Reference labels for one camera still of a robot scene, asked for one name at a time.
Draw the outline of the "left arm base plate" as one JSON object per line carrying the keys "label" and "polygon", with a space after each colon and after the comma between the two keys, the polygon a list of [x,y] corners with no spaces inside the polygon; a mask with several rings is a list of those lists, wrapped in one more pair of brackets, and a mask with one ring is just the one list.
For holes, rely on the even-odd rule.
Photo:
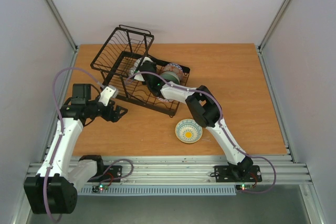
{"label": "left arm base plate", "polygon": [[88,182],[98,183],[98,182],[110,182],[113,178],[113,182],[120,182],[122,176],[122,166],[113,165],[109,170],[99,178],[91,178]]}

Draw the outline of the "teal green bowl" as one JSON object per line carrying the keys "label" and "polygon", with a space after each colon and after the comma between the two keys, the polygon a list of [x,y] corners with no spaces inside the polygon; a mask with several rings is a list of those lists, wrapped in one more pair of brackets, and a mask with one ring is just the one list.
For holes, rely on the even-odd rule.
{"label": "teal green bowl", "polygon": [[175,72],[172,71],[165,71],[160,74],[160,76],[165,79],[167,82],[173,82],[175,84],[180,84],[180,78]]}

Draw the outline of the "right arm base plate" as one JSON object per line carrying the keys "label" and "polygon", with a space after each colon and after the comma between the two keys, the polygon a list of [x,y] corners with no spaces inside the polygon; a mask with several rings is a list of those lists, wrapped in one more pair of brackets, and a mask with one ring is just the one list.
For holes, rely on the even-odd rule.
{"label": "right arm base plate", "polygon": [[214,177],[217,183],[262,182],[260,167],[257,165],[253,165],[249,172],[242,178],[236,178],[228,165],[214,166],[214,171],[210,174],[210,176]]}

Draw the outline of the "black wire dish rack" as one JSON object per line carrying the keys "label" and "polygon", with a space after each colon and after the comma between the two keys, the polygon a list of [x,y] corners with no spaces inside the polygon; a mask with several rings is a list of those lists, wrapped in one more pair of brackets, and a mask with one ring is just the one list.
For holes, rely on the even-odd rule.
{"label": "black wire dish rack", "polygon": [[147,88],[145,82],[126,81],[129,70],[139,58],[149,57],[156,63],[156,72],[161,74],[169,61],[158,59],[149,54],[154,41],[150,31],[127,25],[114,29],[90,66],[100,71],[103,85],[112,85],[119,89],[117,99],[158,111],[173,117],[179,107],[178,101],[161,102]]}

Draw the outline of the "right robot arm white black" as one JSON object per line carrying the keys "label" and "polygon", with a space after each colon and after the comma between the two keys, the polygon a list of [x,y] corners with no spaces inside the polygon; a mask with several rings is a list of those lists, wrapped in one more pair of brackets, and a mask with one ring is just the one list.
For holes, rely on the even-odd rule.
{"label": "right robot arm white black", "polygon": [[146,61],[136,68],[134,77],[142,76],[149,91],[156,97],[187,105],[194,121],[207,129],[225,153],[230,172],[236,181],[250,174],[253,161],[239,146],[228,129],[222,108],[205,86],[198,88],[176,84],[156,73],[156,63]]}

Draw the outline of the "red white patterned bowl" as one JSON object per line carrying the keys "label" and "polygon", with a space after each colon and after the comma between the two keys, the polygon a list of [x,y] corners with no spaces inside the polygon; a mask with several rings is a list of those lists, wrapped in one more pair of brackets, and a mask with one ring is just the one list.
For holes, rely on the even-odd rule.
{"label": "red white patterned bowl", "polygon": [[165,99],[165,98],[160,98],[160,97],[158,97],[157,99],[161,102],[167,102],[167,103],[173,101],[172,99]]}

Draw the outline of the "white ceramic bowl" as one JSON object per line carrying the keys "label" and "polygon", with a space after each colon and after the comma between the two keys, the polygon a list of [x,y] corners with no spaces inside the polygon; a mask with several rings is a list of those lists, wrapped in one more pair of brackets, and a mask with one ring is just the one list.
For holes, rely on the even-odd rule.
{"label": "white ceramic bowl", "polygon": [[153,62],[149,57],[144,57],[143,59],[142,58],[139,58],[137,59],[133,66],[130,68],[129,70],[129,75],[133,75],[137,69],[137,67],[139,66],[140,62],[144,63],[146,61],[149,61],[149,62]]}

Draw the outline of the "blue orange patterned bowl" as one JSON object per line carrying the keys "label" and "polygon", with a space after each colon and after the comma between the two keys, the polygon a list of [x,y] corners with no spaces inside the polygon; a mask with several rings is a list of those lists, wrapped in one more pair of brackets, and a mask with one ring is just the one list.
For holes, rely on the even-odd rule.
{"label": "blue orange patterned bowl", "polygon": [[166,66],[163,68],[163,72],[170,71],[174,72],[179,79],[183,78],[183,69],[180,65],[175,64],[175,63],[168,63]]}

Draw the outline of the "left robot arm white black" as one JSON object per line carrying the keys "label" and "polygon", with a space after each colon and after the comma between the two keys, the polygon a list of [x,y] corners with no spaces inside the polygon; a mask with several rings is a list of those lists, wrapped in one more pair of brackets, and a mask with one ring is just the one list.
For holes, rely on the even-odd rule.
{"label": "left robot arm white black", "polygon": [[57,128],[49,152],[34,177],[27,177],[24,191],[34,214],[70,214],[77,204],[79,191],[89,180],[100,181],[107,168],[100,155],[84,155],[77,166],[69,164],[86,121],[100,117],[117,122],[127,109],[115,104],[119,91],[105,87],[95,99],[91,84],[74,84],[72,95],[61,106]]}

